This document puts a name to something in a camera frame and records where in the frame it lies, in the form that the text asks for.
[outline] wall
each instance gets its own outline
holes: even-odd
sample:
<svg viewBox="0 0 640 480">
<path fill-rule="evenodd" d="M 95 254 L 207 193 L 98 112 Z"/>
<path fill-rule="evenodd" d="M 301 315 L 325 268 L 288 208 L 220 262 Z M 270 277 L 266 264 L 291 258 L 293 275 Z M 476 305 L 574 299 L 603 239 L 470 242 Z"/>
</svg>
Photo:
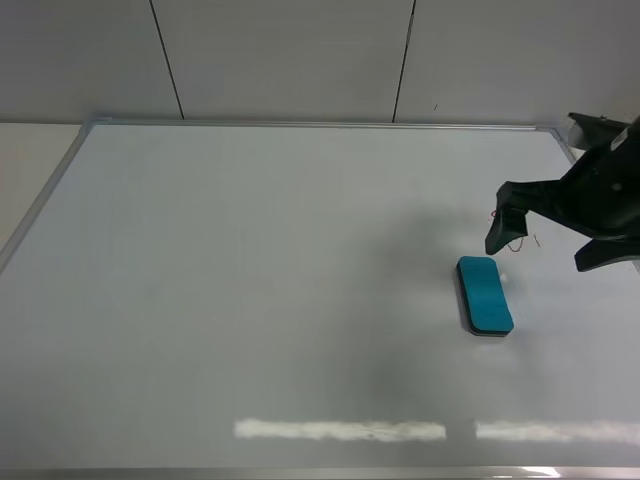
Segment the wall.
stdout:
<svg viewBox="0 0 640 480">
<path fill-rule="evenodd" d="M 0 120 L 631 120 L 639 17 L 637 0 L 0 0 Z"/>
</svg>

